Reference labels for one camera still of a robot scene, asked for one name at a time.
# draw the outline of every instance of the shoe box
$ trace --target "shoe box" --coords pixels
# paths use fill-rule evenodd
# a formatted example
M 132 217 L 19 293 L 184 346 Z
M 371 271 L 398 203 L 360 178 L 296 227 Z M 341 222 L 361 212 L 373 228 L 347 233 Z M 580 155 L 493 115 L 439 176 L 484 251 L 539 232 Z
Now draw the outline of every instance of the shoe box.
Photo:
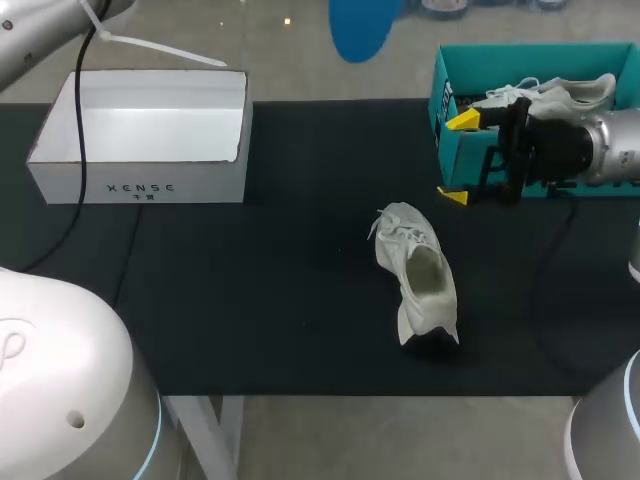
M 555 77 L 595 80 L 605 73 L 617 78 L 614 109 L 640 107 L 640 50 L 630 43 L 446 45 L 438 51 L 429 116 L 444 187 L 476 185 L 488 147 L 496 146 L 496 131 L 452 131 L 446 126 L 485 92 L 517 85 L 535 77 L 541 83 Z M 492 172 L 489 182 L 504 179 Z M 550 186 L 525 187 L 523 197 L 546 197 Z M 581 197 L 640 196 L 640 182 L 599 187 L 566 182 Z
M 49 204 L 76 203 L 81 163 L 71 73 L 27 166 Z M 248 76 L 229 70 L 83 71 L 86 203 L 241 203 Z

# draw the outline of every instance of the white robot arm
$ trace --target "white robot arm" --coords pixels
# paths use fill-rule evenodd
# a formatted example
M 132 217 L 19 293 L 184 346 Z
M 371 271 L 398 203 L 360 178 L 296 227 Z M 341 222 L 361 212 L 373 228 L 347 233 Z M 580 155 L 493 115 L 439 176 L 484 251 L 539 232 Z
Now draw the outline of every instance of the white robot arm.
M 135 0 L 112 0 L 107 18 Z M 98 10 L 101 0 L 87 0 Z M 77 0 L 0 0 L 0 91 L 91 26 Z

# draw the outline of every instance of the blue object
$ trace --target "blue object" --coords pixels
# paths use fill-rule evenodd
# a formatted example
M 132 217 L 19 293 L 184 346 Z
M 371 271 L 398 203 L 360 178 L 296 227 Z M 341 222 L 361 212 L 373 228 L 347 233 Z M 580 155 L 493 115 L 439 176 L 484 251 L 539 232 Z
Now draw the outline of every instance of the blue object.
M 329 0 L 329 24 L 336 50 L 351 63 L 372 58 L 391 31 L 404 0 Z
M 432 5 L 431 0 L 422 0 L 421 10 L 436 20 L 458 20 L 467 13 L 467 10 L 471 7 L 472 0 L 458 0 L 458 2 L 461 5 L 460 8 L 456 10 L 443 10 L 442 8 L 437 8 L 435 5 Z
M 456 101 L 484 97 L 487 90 L 516 85 L 523 78 L 546 82 L 555 77 L 594 80 L 605 73 L 618 79 L 615 108 L 640 107 L 640 49 L 631 43 L 583 43 L 540 45 L 448 45 L 440 47 L 434 68 L 429 102 L 444 186 L 475 185 L 487 147 L 497 145 L 494 131 L 453 131 L 447 121 L 458 115 Z M 489 182 L 504 179 L 491 173 Z M 581 197 L 637 197 L 640 185 L 578 184 L 571 189 Z M 523 197 L 544 197 L 541 184 L 525 187 Z

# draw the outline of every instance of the black mat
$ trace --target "black mat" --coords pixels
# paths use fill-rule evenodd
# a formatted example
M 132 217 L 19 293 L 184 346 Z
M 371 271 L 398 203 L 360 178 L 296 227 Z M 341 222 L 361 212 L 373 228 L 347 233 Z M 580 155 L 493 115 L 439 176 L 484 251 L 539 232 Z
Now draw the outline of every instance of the black mat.
M 0 107 L 0 265 L 5 268 L 21 269 L 42 255 L 74 213 L 74 206 L 47 206 L 26 167 L 48 109 Z M 114 304 L 137 210 L 136 205 L 86 206 L 67 242 L 33 273 L 81 285 Z
M 638 200 L 464 210 L 440 178 L 425 101 L 255 106 L 246 205 L 145 206 L 118 311 L 163 394 L 577 395 L 640 347 L 627 272 Z M 461 345 L 402 350 L 400 295 L 366 237 L 406 201 L 435 226 Z

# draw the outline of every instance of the shoe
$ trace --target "shoe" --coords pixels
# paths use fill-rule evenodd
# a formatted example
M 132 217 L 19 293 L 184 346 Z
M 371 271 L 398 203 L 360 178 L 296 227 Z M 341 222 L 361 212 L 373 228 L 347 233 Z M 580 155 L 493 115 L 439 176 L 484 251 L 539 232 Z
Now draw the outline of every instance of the shoe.
M 437 327 L 458 342 L 456 287 L 433 227 L 406 203 L 392 203 L 380 213 L 369 238 L 377 230 L 376 259 L 400 281 L 400 344 Z
M 471 5 L 471 0 L 422 0 L 422 11 L 436 20 L 458 20 Z
M 615 93 L 616 77 L 610 73 L 586 82 L 554 78 L 540 84 L 536 78 L 529 77 L 515 87 L 507 85 L 497 90 L 489 90 L 485 100 L 472 103 L 471 106 L 508 107 L 516 99 L 526 97 L 531 100 L 530 115 L 540 120 L 554 119 L 577 123 L 583 115 L 611 110 Z

